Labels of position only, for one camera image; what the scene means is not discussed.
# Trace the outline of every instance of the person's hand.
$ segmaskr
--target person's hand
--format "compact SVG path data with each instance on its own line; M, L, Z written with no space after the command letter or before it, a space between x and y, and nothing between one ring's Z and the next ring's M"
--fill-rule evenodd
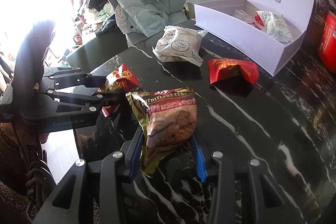
M13 127L12 127L12 123L10 123L10 122L1 123L1 126L2 126L2 129L5 133L5 135L11 141L18 144L15 133L14 133L14 130L13 130ZM36 144L36 136L28 133L22 123L15 123L15 130L17 132L17 135L19 136L19 139L22 142L24 142L28 145ZM48 138L48 135L49 135L49 133L45 133L45 134L40 135L41 143L46 142L46 140Z

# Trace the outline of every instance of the white packaging with drawings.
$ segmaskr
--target white packaging with drawings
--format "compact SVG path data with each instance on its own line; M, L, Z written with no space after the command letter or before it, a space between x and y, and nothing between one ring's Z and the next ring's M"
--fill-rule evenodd
M164 31L153 48L153 53L160 61L188 61L199 67L202 65L203 59L198 52L202 38L208 33L207 30L166 26Z
M266 27L266 34L282 43L293 42L293 37L282 14L267 11L257 11L257 14Z

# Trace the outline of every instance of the snack bag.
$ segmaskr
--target snack bag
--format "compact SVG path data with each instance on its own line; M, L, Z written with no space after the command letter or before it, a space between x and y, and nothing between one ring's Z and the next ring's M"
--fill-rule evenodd
M253 62L236 59L211 59L208 61L210 84L233 76L242 75L253 85L259 78L258 67Z
M189 61L201 66L203 59L198 55L206 30L192 30L177 26L166 26L165 33L157 41L153 53L162 62Z
M159 161L191 137L196 127L197 106L189 88L158 92L129 92L126 97L142 126L141 170L152 175Z
M275 14L267 11L257 11L258 16L266 26L266 34L276 41L283 43L293 42L293 37L282 14Z
M101 85L98 92L123 90L129 92L131 89L137 87L139 82L131 70L122 64L117 70L106 76L106 82ZM117 106L104 106L101 111L104 116L109 116Z

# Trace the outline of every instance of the cardboard box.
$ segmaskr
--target cardboard box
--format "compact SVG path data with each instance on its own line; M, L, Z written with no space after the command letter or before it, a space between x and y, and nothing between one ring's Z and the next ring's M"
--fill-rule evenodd
M302 44L314 0L219 0L195 5L196 26L208 29L249 56L274 76ZM294 41L281 43L231 15L244 10L249 15L265 10L283 14Z

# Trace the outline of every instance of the red snack package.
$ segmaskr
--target red snack package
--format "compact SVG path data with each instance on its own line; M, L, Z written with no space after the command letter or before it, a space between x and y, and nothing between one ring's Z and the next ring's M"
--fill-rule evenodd
M117 70L106 76L106 82L101 85L99 91L123 90L125 93L137 87L139 82L131 70L122 64ZM117 106L106 106L102 108L105 117L109 116Z
M253 62L235 59L211 59L208 61L210 84L236 75L242 75L250 84L259 78L258 67Z
M265 27L265 24L263 23L259 15L256 15L254 19L256 20L256 22L258 22L261 25L261 27Z

